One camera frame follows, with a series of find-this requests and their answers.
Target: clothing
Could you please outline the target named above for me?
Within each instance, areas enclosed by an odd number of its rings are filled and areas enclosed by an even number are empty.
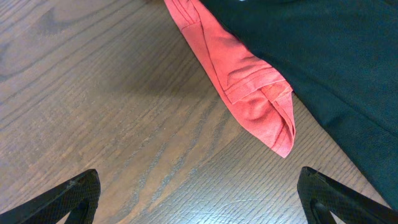
[[[398,9],[398,0],[385,0],[387,4]]]
[[[292,149],[292,89],[226,32],[199,0],[165,0],[175,23],[236,120],[282,157]]]
[[[201,0],[292,85],[398,209],[398,10],[382,0]]]

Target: wood grain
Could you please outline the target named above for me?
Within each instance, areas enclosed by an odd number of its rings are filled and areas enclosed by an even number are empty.
[[[384,201],[294,97],[282,159],[234,120],[161,0],[0,2],[0,212],[95,168],[95,223],[305,223],[311,166]]]

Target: black plastic piece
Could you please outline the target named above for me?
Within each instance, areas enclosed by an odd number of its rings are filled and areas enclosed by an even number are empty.
[[[310,167],[302,168],[297,190],[309,224],[336,223],[330,212],[348,224],[398,223],[397,211]]]
[[[32,200],[0,215],[0,223],[92,223],[101,186],[95,169],[87,170]]]

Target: fabric fold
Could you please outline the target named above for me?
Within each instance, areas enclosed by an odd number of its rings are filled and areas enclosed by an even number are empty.
[[[165,0],[221,99],[238,123],[286,157],[295,126],[292,89],[267,62],[226,32],[198,0]]]

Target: dark green cloth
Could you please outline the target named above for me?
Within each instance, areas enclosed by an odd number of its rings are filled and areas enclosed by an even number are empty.
[[[201,0],[398,209],[396,0]]]

